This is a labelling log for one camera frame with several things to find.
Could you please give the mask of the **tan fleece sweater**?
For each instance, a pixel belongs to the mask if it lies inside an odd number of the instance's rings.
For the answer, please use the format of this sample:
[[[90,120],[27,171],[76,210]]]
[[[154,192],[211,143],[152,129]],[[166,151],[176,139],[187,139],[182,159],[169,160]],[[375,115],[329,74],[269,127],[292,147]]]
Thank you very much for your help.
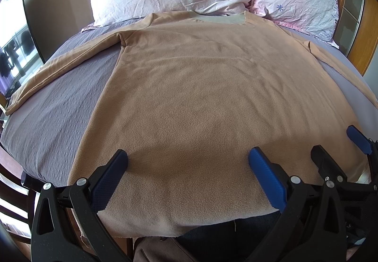
[[[320,179],[310,157],[315,145],[352,182],[367,167],[346,134],[362,127],[321,62],[377,109],[368,85],[323,48],[252,14],[230,24],[153,13],[105,33],[48,61],[13,95],[8,116],[114,45],[119,56],[66,183],[89,177],[119,149],[128,154],[128,170],[99,213],[114,237],[177,237],[272,213],[248,165],[256,146],[308,183]]]

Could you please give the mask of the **dark wooden chair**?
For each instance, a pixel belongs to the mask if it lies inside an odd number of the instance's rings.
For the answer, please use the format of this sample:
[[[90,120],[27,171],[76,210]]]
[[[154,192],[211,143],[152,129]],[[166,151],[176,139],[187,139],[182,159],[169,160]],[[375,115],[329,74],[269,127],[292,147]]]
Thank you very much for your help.
[[[37,195],[21,184],[23,168],[1,149],[1,227],[14,241],[29,247]]]

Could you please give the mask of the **grey purple bed sheet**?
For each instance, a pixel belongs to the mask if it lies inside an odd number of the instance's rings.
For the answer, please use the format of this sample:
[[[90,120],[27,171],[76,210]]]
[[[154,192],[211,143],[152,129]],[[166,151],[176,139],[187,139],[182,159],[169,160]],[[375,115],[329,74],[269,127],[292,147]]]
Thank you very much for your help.
[[[105,27],[86,27],[69,38],[51,56],[50,61],[105,33],[138,21],[129,19]],[[352,63],[335,47],[313,36],[287,27],[281,28],[323,48],[366,83]],[[1,144],[28,175],[44,183],[66,186],[77,147],[119,53],[119,45],[100,52],[39,90],[9,117],[1,134]],[[321,65],[342,90],[362,132],[377,140],[375,106],[336,70],[323,62]]]

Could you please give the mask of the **wooden headboard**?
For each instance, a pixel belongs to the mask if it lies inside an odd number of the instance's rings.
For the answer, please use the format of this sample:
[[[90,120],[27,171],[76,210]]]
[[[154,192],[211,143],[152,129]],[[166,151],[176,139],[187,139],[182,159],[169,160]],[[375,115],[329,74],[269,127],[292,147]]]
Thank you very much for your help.
[[[339,22],[333,39],[362,75],[377,49],[377,0],[338,0]]]

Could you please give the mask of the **wall mounted television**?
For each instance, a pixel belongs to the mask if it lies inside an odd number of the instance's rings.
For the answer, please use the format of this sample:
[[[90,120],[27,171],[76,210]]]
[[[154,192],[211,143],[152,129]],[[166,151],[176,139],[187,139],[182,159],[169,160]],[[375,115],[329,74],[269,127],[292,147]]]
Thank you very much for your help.
[[[10,98],[42,67],[24,0],[1,1],[1,94]]]

